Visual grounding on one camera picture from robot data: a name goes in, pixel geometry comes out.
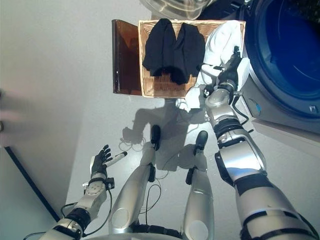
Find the washing machine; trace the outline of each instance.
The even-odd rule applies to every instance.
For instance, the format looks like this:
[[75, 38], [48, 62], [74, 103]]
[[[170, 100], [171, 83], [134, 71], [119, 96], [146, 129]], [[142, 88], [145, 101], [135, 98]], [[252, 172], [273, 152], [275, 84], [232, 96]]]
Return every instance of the washing machine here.
[[246, 21], [253, 117], [320, 134], [320, 1], [216, 1], [199, 19]]

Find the black cable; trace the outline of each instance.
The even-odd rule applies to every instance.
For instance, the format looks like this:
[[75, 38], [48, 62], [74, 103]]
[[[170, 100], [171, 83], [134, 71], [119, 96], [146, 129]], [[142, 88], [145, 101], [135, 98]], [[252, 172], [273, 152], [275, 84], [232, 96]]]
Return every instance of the black cable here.
[[[150, 209], [148, 209], [148, 200], [149, 200], [149, 194], [150, 194], [150, 190], [152, 189], [153, 186], [157, 186], [160, 190], [160, 194], [159, 194], [159, 197], [158, 199], [155, 201], [155, 203], [151, 206]], [[155, 205], [156, 203], [159, 201], [160, 199], [160, 196], [161, 196], [161, 186], [159, 184], [153, 184], [149, 187], [149, 190], [148, 190], [148, 194], [146, 196], [146, 204], [145, 204], [145, 224], [148, 225], [148, 211], [151, 210]]]
[[94, 231], [92, 231], [92, 232], [90, 232], [90, 233], [83, 233], [83, 235], [82, 235], [83, 238], [84, 238], [84, 237], [87, 237], [87, 236], [89, 236], [89, 235], [95, 234], [96, 232], [98, 232], [100, 229], [102, 229], [102, 227], [103, 227], [103, 226], [106, 224], [106, 222], [108, 221], [108, 219], [109, 219], [109, 217], [110, 217], [110, 214], [111, 214], [111, 209], [112, 209], [112, 194], [111, 194], [110, 190], [108, 190], [108, 192], [109, 192], [109, 195], [110, 195], [110, 210], [109, 210], [108, 216], [106, 217], [105, 221], [102, 223], [102, 225], [101, 225], [98, 229], [96, 229], [96, 230], [94, 230]]
[[70, 206], [74, 206], [74, 205], [76, 205], [78, 202], [72, 202], [72, 203], [68, 203], [68, 204], [66, 204], [66, 205], [63, 205], [61, 208], [60, 208], [60, 212], [61, 212], [61, 214], [62, 214], [62, 216], [65, 218], [66, 217], [66, 215], [65, 215], [65, 213], [64, 213], [64, 209], [66, 208], [66, 207], [70, 207]]
[[249, 117], [247, 115], [245, 115], [244, 113], [242, 113], [237, 107], [236, 107], [236, 103], [238, 102], [239, 100], [239, 96], [235, 96], [234, 97], [234, 100], [233, 100], [233, 103], [232, 103], [232, 107], [233, 109], [239, 114], [241, 115], [242, 117], [245, 118], [245, 121], [243, 123], [241, 123], [241, 125], [244, 125], [246, 124], [248, 121], [249, 121]]
[[307, 224], [308, 227], [311, 229], [311, 231], [315, 235], [316, 239], [319, 240], [319, 234], [318, 234], [317, 230], [314, 228], [314, 226], [312, 226], [311, 223], [307, 219], [305, 219], [304, 216], [302, 216], [300, 213], [299, 213], [299, 216], [302, 219], [302, 221], [304, 221], [304, 223]]
[[32, 236], [40, 235], [40, 234], [45, 234], [45, 233], [46, 233], [45, 231], [30, 233], [30, 234], [28, 234], [27, 236], [25, 236], [25, 237], [23, 238], [23, 240], [27, 240], [28, 238], [30, 238], [30, 237], [32, 237]]
[[154, 208], [154, 206], [157, 204], [157, 202], [159, 201], [159, 199], [160, 199], [160, 197], [161, 197], [161, 185], [159, 184], [159, 186], [158, 187], [160, 187], [160, 193], [159, 193], [159, 196], [158, 196], [158, 198], [157, 198], [157, 200], [152, 204], [152, 206], [149, 208], [149, 209], [145, 209], [145, 211], [143, 211], [143, 212], [140, 212], [139, 214], [145, 214], [146, 212], [149, 212], [151, 209], [153, 209]]

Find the white towel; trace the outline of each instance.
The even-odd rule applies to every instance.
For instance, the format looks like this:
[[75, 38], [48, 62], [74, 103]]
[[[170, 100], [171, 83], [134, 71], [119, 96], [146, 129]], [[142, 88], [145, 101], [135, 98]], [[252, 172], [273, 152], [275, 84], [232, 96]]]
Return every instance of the white towel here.
[[[205, 44], [205, 53], [203, 65], [198, 74], [194, 87], [190, 88], [185, 99], [177, 99], [176, 106], [189, 112], [191, 109], [199, 109], [204, 106], [205, 98], [203, 89], [206, 85], [216, 83], [216, 77], [220, 70], [214, 69], [216, 66], [223, 66], [228, 62], [234, 53], [235, 46], [239, 47], [242, 56], [242, 32], [240, 22], [236, 20], [227, 21], [221, 24], [211, 33]], [[238, 90], [242, 88], [249, 76], [250, 61], [243, 58], [238, 69], [239, 85]]]

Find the wicker basket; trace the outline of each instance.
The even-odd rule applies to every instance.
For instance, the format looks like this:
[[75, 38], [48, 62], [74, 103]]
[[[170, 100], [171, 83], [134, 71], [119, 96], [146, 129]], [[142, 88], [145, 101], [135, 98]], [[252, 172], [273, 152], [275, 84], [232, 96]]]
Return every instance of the wicker basket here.
[[[150, 72], [142, 65], [146, 55], [146, 42], [152, 28], [156, 25], [157, 20], [139, 21], [139, 64], [140, 64], [140, 82], [142, 96], [147, 98], [184, 98], [188, 90], [196, 84], [197, 77], [190, 75], [189, 82], [178, 85], [171, 81], [170, 73], [162, 73], [162, 76], [150, 76]], [[225, 20], [172, 20], [172, 26], [175, 36], [178, 37], [182, 23], [194, 25], [198, 28], [199, 33], [207, 41], [209, 35]], [[242, 32], [242, 45], [245, 37], [245, 21], [240, 21]]]

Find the humanoid robot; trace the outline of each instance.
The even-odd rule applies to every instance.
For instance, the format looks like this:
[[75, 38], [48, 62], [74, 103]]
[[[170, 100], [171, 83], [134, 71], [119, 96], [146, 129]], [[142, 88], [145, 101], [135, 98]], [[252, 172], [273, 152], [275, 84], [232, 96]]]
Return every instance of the humanoid robot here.
[[[314, 240], [319, 236], [312, 225], [291, 205], [282, 191], [272, 184], [263, 154], [243, 128], [231, 103], [237, 92], [237, 67], [240, 56], [234, 54], [219, 76], [217, 86], [209, 87], [205, 107], [217, 138], [219, 152], [215, 161], [221, 178], [235, 190], [242, 240]], [[109, 235], [96, 240], [212, 240], [214, 239], [213, 194], [207, 175], [203, 150], [208, 138], [201, 131], [193, 154], [198, 160], [190, 168], [186, 183], [190, 193], [185, 208], [183, 232], [161, 226], [140, 224], [139, 213], [147, 182], [155, 180], [155, 152], [161, 146], [160, 127], [151, 129], [151, 141], [144, 148], [140, 165], [124, 184], [111, 210]], [[105, 146], [93, 159], [91, 180], [74, 209], [46, 232], [41, 240], [78, 240], [88, 224], [97, 217], [107, 191], [114, 187], [106, 166], [110, 149]]]

